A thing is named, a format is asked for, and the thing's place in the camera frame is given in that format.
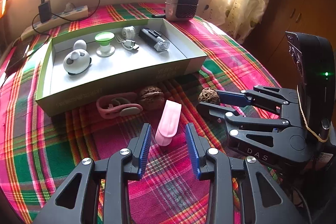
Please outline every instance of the table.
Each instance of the table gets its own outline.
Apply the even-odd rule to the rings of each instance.
[[[100,7],[89,19],[64,24],[50,33],[56,36],[97,24],[149,18],[152,14],[163,14],[163,9],[163,4],[107,5]],[[212,24],[199,17],[173,24],[208,58],[198,73],[157,84],[166,99],[182,104],[177,135],[166,147],[160,147],[154,139],[160,111],[103,120],[95,103],[91,103],[55,117],[45,115],[35,102],[41,60],[39,51],[6,81],[0,97],[0,186],[26,223],[32,222],[81,159],[110,157],[140,133],[144,122],[152,125],[152,143],[144,177],[139,182],[129,182],[134,223],[205,223],[209,182],[200,182],[193,175],[184,136],[185,125],[193,122],[198,134],[206,137],[212,147],[229,156],[241,156],[226,148],[222,124],[205,121],[197,113],[198,95],[206,87],[239,92],[254,85],[279,85],[249,52]],[[44,37],[36,36],[33,48],[43,40]],[[274,117],[251,106],[236,109],[250,117]],[[235,179],[233,186],[235,222],[240,223]],[[99,223],[103,191],[101,189]]]

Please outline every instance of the pink clip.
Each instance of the pink clip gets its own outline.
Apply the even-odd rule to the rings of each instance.
[[[140,113],[143,108],[139,104],[133,104],[137,94],[134,92],[112,94],[100,97],[97,102],[99,114],[104,119],[114,119],[119,116],[128,116]]]
[[[155,140],[161,146],[169,145],[177,132],[182,105],[167,100],[159,126],[157,127]]]

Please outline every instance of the speaker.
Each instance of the speaker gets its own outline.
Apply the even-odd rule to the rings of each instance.
[[[195,16],[198,0],[166,0],[166,19],[186,21]]]

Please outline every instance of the plaid tablecloth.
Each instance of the plaid tablecloth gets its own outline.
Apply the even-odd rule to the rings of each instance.
[[[56,36],[102,23],[149,18],[152,14],[162,14],[163,9],[161,4],[108,5],[100,7],[89,19],[65,24],[50,32]],[[209,182],[200,182],[193,175],[184,137],[185,125],[193,122],[198,134],[206,137],[212,147],[230,156],[241,156],[226,148],[222,124],[205,121],[197,113],[195,106],[199,93],[206,87],[239,92],[251,89],[253,85],[278,84],[243,47],[201,18],[173,24],[208,58],[198,73],[157,84],[166,99],[182,104],[177,135],[166,147],[160,147],[154,139],[162,114],[160,111],[103,120],[95,103],[91,103],[52,118],[45,115],[35,102],[41,60],[39,52],[6,81],[0,97],[0,186],[26,223],[32,222],[82,158],[99,160],[110,157],[139,134],[144,122],[152,125],[152,143],[144,177],[139,182],[129,183],[134,223],[205,223]],[[43,40],[44,37],[36,36],[33,47],[38,47]],[[236,109],[250,117],[272,117],[250,106]],[[235,180],[233,186],[235,221],[240,223]],[[99,205],[100,223],[102,202],[103,189]]]

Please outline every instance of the blue ribbed pad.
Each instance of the blue ribbed pad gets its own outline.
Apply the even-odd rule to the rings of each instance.
[[[196,178],[199,179],[201,176],[200,158],[196,150],[193,135],[188,125],[185,127],[185,139],[187,141],[187,147],[188,147],[189,157],[191,160],[191,165],[193,167],[193,172]]]
[[[142,178],[146,170],[149,148],[151,147],[151,140],[152,140],[151,136],[152,136],[152,127],[149,125],[146,131],[145,139],[143,140],[143,145],[139,157],[139,170],[138,170],[139,179]]]

